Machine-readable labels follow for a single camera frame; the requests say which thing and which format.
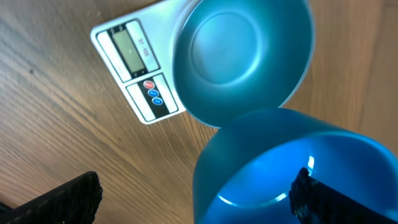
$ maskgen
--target blue container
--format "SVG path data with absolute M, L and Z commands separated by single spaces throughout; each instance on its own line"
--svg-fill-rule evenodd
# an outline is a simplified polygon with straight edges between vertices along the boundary
M 382 215 L 398 210 L 398 165 L 379 143 L 296 111 L 259 110 L 221 128 L 193 176 L 195 223 L 299 223 L 299 170 Z
M 175 89 L 194 117 L 223 127 L 282 106 L 304 79 L 314 45 L 307 0 L 202 0 L 177 39 Z

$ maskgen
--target white digital scale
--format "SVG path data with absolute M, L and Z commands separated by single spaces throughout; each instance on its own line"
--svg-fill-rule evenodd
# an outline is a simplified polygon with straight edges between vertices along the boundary
M 173 82 L 180 29 L 200 0 L 165 0 L 94 27 L 91 40 L 144 124 L 185 111 Z

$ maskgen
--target wood grain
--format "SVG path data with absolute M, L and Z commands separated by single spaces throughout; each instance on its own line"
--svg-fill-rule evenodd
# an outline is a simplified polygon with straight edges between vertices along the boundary
M 95 170 L 104 187 L 96 223 L 192 223 L 193 169 L 216 130 L 187 113 L 141 124 L 89 38 L 153 2 L 0 0 L 0 200 L 20 205 Z M 378 95 L 397 95 L 397 67 L 382 52 L 397 58 L 392 1 L 310 2 L 317 47 L 286 107 L 397 150 L 393 134 L 383 138 L 398 125 L 396 101 Z

